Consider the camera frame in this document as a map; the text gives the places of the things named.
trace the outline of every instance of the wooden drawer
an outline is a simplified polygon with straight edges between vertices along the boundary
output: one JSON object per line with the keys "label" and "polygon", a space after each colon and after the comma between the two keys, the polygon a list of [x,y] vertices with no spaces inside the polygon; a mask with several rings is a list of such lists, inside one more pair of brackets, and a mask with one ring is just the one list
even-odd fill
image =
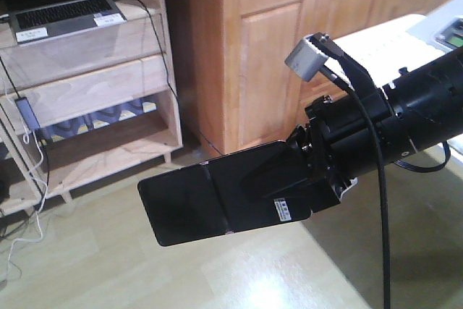
{"label": "wooden drawer", "polygon": [[[42,127],[167,89],[161,55],[49,82],[21,92]],[[5,96],[0,103],[17,134],[20,114]]]}
{"label": "wooden drawer", "polygon": [[[153,19],[163,43],[161,16],[155,14]],[[22,90],[160,51],[150,20],[144,17],[75,35],[2,48],[0,54],[14,84]],[[2,69],[0,77],[6,79]]]}

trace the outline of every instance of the white label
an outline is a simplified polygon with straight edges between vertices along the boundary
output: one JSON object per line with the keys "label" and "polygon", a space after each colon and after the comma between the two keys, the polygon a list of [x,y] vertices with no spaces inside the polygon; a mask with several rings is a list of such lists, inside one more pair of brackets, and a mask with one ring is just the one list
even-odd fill
{"label": "white label", "polygon": [[18,43],[21,43],[23,41],[45,38],[47,36],[48,36],[48,32],[46,31],[46,28],[42,27],[42,28],[36,28],[36,29],[31,29],[31,30],[25,30],[23,32],[17,32],[16,40]]}
{"label": "white label", "polygon": [[273,200],[275,202],[276,211],[280,216],[280,221],[291,221],[291,214],[289,213],[288,205],[284,198],[277,198]]}
{"label": "white label", "polygon": [[104,25],[116,25],[117,23],[125,22],[121,14],[108,14],[106,16],[95,17],[94,20],[96,25],[99,27],[103,27]]}

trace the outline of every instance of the laptop keyboard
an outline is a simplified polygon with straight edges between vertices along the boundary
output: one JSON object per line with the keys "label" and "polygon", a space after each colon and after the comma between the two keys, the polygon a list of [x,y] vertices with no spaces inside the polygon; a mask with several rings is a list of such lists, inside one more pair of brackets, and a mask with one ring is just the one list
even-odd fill
{"label": "laptop keyboard", "polygon": [[108,11],[110,9],[111,6],[106,0],[83,0],[55,7],[23,12],[17,14],[16,17],[20,28],[24,30],[35,27],[36,25],[45,25],[47,23],[68,20],[87,14]]}

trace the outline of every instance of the wooden floor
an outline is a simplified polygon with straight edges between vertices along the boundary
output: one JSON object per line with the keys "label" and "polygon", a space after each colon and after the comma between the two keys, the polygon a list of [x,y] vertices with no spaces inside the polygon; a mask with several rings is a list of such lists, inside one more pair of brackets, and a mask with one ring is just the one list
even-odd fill
{"label": "wooden floor", "polygon": [[44,211],[46,237],[18,246],[0,308],[369,308],[301,223],[159,246],[136,184],[188,157]]}
{"label": "wooden floor", "polygon": [[[70,204],[54,198],[44,241],[14,254],[22,274],[12,269],[0,308],[381,308],[375,173],[304,223],[161,247],[136,184],[202,159],[180,153],[76,190]],[[428,175],[388,166],[387,177],[393,308],[463,308],[462,166]],[[8,247],[0,243],[0,271]]]}

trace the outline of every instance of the wooden shelf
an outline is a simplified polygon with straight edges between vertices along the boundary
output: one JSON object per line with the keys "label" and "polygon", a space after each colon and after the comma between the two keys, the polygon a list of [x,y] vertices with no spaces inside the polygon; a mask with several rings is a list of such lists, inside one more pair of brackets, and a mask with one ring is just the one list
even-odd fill
{"label": "wooden shelf", "polygon": [[[155,157],[170,161],[171,152],[182,147],[177,101],[167,84],[169,80],[175,90],[164,0],[141,1],[153,15],[161,47],[136,0],[117,2],[127,18],[124,23],[25,45],[16,44],[8,24],[0,25],[2,58],[42,127],[144,96],[154,95],[156,100],[155,111],[48,144],[50,197],[61,195],[69,201],[72,189]],[[35,144],[22,142],[17,108],[4,96],[0,104],[0,137],[21,171],[20,185],[29,188],[28,195],[4,202],[11,213],[40,201],[29,175],[40,154]],[[44,179],[46,163],[35,171]]]}
{"label": "wooden shelf", "polygon": [[52,143],[47,145],[48,195],[60,195],[181,147],[157,111]]}
{"label": "wooden shelf", "polygon": [[10,198],[0,204],[5,215],[25,210],[40,202],[39,197],[31,199],[30,187],[25,180],[12,184],[9,187],[9,196]]}

